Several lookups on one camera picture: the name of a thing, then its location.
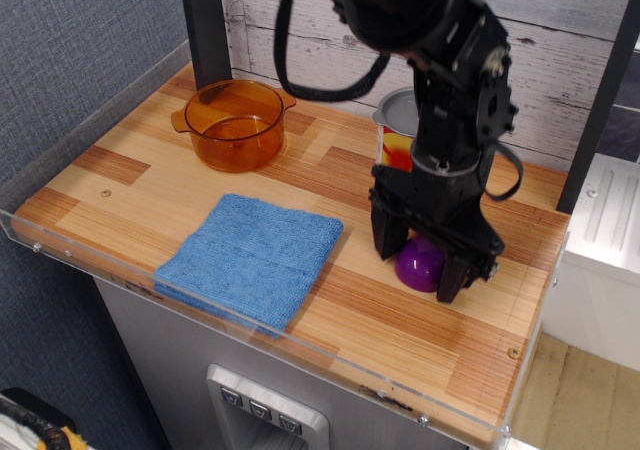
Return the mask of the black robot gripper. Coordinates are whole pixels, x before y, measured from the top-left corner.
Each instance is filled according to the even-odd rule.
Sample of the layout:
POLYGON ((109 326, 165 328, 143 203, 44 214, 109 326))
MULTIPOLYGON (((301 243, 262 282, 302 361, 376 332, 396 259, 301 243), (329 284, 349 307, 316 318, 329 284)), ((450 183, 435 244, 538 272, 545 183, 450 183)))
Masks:
POLYGON ((408 240, 409 229, 430 239, 450 256, 445 259, 437 300, 452 303, 472 281, 491 279, 505 245, 485 220, 480 201, 490 166, 482 164, 458 176, 414 167, 402 171, 376 165, 371 173, 371 225, 374 246, 386 260, 408 240))

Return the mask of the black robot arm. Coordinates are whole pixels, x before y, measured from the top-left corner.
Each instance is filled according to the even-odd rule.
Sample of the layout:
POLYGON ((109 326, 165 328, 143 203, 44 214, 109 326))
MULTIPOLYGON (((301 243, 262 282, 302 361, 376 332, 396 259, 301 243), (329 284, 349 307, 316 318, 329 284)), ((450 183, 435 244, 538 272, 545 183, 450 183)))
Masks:
POLYGON ((481 200, 517 114, 507 31, 483 0, 333 1, 362 43, 403 57, 414 73, 412 167, 372 170, 375 247, 389 258, 410 232, 436 245, 445 254, 436 294, 450 303, 491 278, 505 248, 481 200))

